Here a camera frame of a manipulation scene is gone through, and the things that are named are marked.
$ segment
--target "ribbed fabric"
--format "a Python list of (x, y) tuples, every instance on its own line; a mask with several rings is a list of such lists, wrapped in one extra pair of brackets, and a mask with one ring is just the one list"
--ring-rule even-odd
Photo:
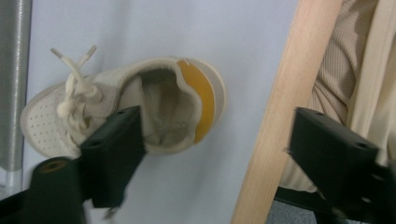
[[(346, 0), (326, 49), (308, 107), (337, 122), (347, 121), (347, 105), (361, 72), (361, 64), (376, 0)], [(280, 187), (316, 191), (300, 167), (289, 158)]]

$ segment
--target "white surface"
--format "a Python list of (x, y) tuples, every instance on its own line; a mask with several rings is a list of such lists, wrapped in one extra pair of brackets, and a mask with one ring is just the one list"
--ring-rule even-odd
[[(86, 74), (156, 56), (187, 56), (223, 75), (228, 106), (205, 140), (182, 153), (147, 156), (119, 223), (228, 223), (254, 148), (296, 0), (40, 0), (33, 4), (28, 99), (64, 81), (57, 48)], [(45, 158), (27, 144), (24, 183)], [(103, 211), (92, 212), (92, 222)]]

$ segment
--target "wooden plank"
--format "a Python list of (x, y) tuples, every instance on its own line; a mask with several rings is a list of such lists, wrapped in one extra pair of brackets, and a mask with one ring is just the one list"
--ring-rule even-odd
[(264, 223), (287, 160), (296, 106), (306, 106), (342, 0), (299, 0), (232, 223)]

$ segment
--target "wooden edge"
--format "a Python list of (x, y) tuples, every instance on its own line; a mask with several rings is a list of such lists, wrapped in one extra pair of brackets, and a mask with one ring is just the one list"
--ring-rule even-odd
[(232, 223), (264, 223), (287, 161), (296, 106), (306, 106), (342, 0), (299, 0)]

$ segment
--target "wooden frame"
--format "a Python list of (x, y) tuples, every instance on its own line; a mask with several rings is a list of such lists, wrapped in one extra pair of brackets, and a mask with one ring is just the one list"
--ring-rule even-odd
[(232, 223), (264, 223), (285, 167), (293, 111), (306, 106), (342, 0), (299, 0)]

